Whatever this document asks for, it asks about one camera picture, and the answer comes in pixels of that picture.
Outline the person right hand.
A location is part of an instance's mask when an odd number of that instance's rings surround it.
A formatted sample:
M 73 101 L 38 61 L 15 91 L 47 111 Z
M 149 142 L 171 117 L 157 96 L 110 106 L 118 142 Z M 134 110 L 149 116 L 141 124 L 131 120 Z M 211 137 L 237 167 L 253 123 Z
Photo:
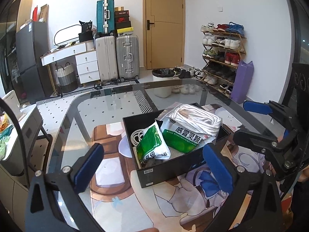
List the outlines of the person right hand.
M 309 172 L 308 172 L 308 169 L 306 169 L 306 170 L 303 170 L 302 172 L 299 173 L 297 181 L 298 182 L 305 182 L 305 181 L 308 180 L 308 178 L 309 178 Z

